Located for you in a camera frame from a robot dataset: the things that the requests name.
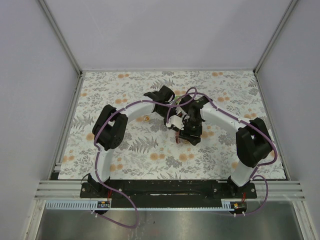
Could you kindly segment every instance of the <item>gray floor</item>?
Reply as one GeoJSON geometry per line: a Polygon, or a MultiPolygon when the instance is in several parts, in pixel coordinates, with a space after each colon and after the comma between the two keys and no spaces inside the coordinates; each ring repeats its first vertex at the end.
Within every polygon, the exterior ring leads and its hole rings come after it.
{"type": "MultiPolygon", "coordinates": [[[[133,224],[133,211],[105,214],[133,224]]],[[[88,211],[45,210],[37,240],[302,240],[293,206],[268,202],[252,216],[221,216],[200,211],[141,211],[137,229],[125,229],[88,211]]]]}

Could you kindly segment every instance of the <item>floral tablecloth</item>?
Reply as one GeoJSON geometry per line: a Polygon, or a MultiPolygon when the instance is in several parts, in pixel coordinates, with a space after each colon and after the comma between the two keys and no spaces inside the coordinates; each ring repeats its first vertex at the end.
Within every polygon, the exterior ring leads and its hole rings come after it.
{"type": "MultiPolygon", "coordinates": [[[[107,104],[122,108],[163,85],[176,96],[190,87],[209,95],[219,106],[247,119],[262,118],[270,131],[262,99],[251,71],[87,72],[77,103],[58,178],[81,179],[94,164],[92,128],[107,104]]],[[[112,179],[226,179],[238,164],[236,141],[218,126],[204,122],[201,143],[177,144],[156,113],[127,126],[110,166],[112,179]]],[[[271,152],[265,161],[271,161],[271,152]]],[[[258,170],[267,179],[284,179],[281,160],[258,170]]]]}

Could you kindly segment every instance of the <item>robotic arm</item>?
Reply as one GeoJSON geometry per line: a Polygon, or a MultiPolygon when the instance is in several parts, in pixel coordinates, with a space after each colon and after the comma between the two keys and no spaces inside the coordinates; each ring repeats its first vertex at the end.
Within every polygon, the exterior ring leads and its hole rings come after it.
{"type": "MultiPolygon", "coordinates": [[[[112,155],[114,149],[121,144],[124,138],[127,123],[153,112],[162,116],[164,124],[169,129],[176,131],[179,138],[189,141],[194,146],[201,141],[202,122],[205,121],[221,127],[233,136],[235,135],[239,163],[235,171],[228,178],[228,184],[231,191],[236,192],[237,189],[245,186],[250,181],[250,177],[259,161],[266,158],[271,152],[271,145],[255,130],[214,109],[205,96],[196,100],[191,100],[192,98],[189,95],[183,97],[180,104],[188,101],[190,103],[181,108],[171,108],[167,122],[169,106],[158,105],[152,102],[168,104],[174,98],[174,92],[168,87],[163,86],[159,91],[147,92],[141,101],[132,103],[130,108],[124,109],[111,119],[112,122],[106,125],[97,139],[97,144],[101,151],[97,170],[93,170],[89,176],[91,185],[98,185],[99,182],[95,171],[97,171],[103,182],[110,178],[112,155]]],[[[229,115],[235,116],[225,109],[224,111],[229,115]]],[[[111,105],[106,105],[103,108],[92,130],[95,136],[114,112],[116,112],[116,109],[111,105]]],[[[251,120],[250,124],[270,138],[263,120],[256,118],[251,120]]]]}

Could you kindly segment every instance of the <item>purple hose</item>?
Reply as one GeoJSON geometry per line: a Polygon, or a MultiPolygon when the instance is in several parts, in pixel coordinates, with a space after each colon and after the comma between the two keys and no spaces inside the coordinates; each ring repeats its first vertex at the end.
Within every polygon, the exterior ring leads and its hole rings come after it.
{"type": "MultiPolygon", "coordinates": [[[[134,202],[133,202],[125,193],[123,193],[123,192],[121,192],[121,191],[119,191],[119,190],[117,190],[117,189],[114,189],[114,188],[112,188],[112,187],[104,184],[104,182],[101,180],[101,178],[100,178],[99,175],[98,175],[97,167],[98,167],[98,161],[99,161],[99,155],[100,155],[100,152],[101,152],[101,148],[97,145],[97,140],[98,140],[101,132],[104,130],[104,128],[106,127],[106,125],[109,123],[109,121],[110,121],[116,114],[124,111],[125,109],[127,109],[127,108],[129,108],[129,107],[131,107],[131,106],[133,106],[133,105],[135,105],[135,104],[139,104],[139,103],[152,103],[152,104],[156,104],[156,105],[160,105],[160,106],[165,106],[165,107],[168,107],[168,106],[169,106],[168,113],[167,113],[167,117],[166,117],[166,121],[168,122],[168,121],[169,121],[169,113],[170,113],[171,108],[182,107],[182,106],[184,106],[184,105],[189,104],[192,100],[195,99],[196,95],[205,96],[205,97],[209,100],[210,104],[211,104],[216,110],[219,110],[219,111],[222,112],[223,114],[225,114],[225,115],[229,116],[230,118],[238,121],[238,118],[237,118],[237,117],[235,117],[235,116],[233,116],[232,114],[230,114],[230,113],[228,113],[228,112],[226,112],[226,111],[218,108],[218,107],[214,104],[214,102],[213,102],[206,94],[197,92],[197,89],[196,89],[195,87],[191,87],[191,88],[189,88],[189,89],[187,90],[186,94],[180,96],[180,97],[179,97],[177,100],[175,100],[171,105],[159,103],[159,102],[152,101],[152,100],[140,100],[140,101],[135,101],[135,102],[132,102],[132,103],[128,104],[125,108],[121,108],[121,109],[117,110],[116,112],[114,112],[113,114],[111,114],[111,116],[104,122],[104,124],[102,125],[102,127],[101,127],[100,130],[98,131],[97,135],[95,136],[94,142],[93,142],[93,145],[98,149],[98,153],[96,154],[95,162],[94,162],[95,176],[96,176],[97,180],[99,181],[99,183],[100,183],[102,186],[104,186],[105,188],[107,188],[107,189],[109,189],[109,190],[112,190],[112,191],[114,191],[114,192],[116,192],[116,193],[118,193],[118,194],[123,195],[126,199],[129,200],[129,202],[132,204],[132,206],[133,206],[133,208],[134,208],[134,211],[135,211],[135,213],[136,213],[136,221],[135,221],[135,224],[134,224],[134,225],[125,225],[125,224],[122,224],[122,223],[120,223],[120,222],[117,222],[117,221],[115,221],[115,220],[113,220],[113,219],[111,219],[111,218],[109,218],[109,217],[106,217],[106,216],[103,216],[103,215],[98,214],[99,217],[104,218],[104,219],[106,219],[106,220],[109,220],[110,222],[112,222],[112,223],[114,223],[114,224],[117,224],[117,225],[119,225],[119,226],[121,226],[121,227],[124,227],[124,228],[135,229],[135,228],[139,225],[139,212],[138,212],[137,207],[136,207],[136,205],[134,204],[134,202]],[[184,98],[185,96],[189,96],[189,95],[193,95],[192,98],[191,98],[189,101],[187,101],[187,102],[185,102],[185,103],[183,103],[183,104],[174,105],[178,100],[180,100],[181,98],[184,98]]],[[[259,134],[261,134],[261,135],[268,141],[268,143],[271,145],[271,147],[272,147],[272,149],[273,149],[273,151],[274,151],[274,159],[273,159],[271,162],[261,163],[261,164],[258,164],[257,166],[259,167],[259,166],[265,166],[265,165],[273,164],[273,163],[277,160],[278,153],[277,153],[276,147],[275,147],[275,145],[272,143],[272,141],[271,141],[263,132],[261,132],[259,129],[257,129],[256,127],[254,127],[254,126],[251,125],[250,123],[245,122],[245,121],[243,121],[243,120],[240,120],[240,122],[243,123],[243,124],[245,124],[245,125],[247,125],[247,126],[249,126],[250,128],[252,128],[252,129],[254,129],[255,131],[257,131],[259,134]]],[[[257,171],[257,168],[253,171],[253,173],[251,174],[250,177],[252,177],[252,176],[256,173],[256,171],[257,171]]],[[[265,202],[267,201],[267,198],[268,198],[268,191],[269,191],[269,189],[268,189],[267,180],[266,180],[263,176],[261,176],[261,175],[256,175],[256,176],[253,176],[252,178],[254,179],[254,178],[256,178],[256,177],[261,177],[261,178],[265,181],[265,185],[266,185],[266,196],[265,196],[265,199],[264,199],[262,205],[261,205],[257,210],[255,210],[255,211],[253,211],[253,212],[250,212],[250,213],[248,213],[247,215],[253,214],[253,213],[257,212],[259,209],[261,209],[262,206],[263,206],[263,205],[265,204],[265,202]]]]}

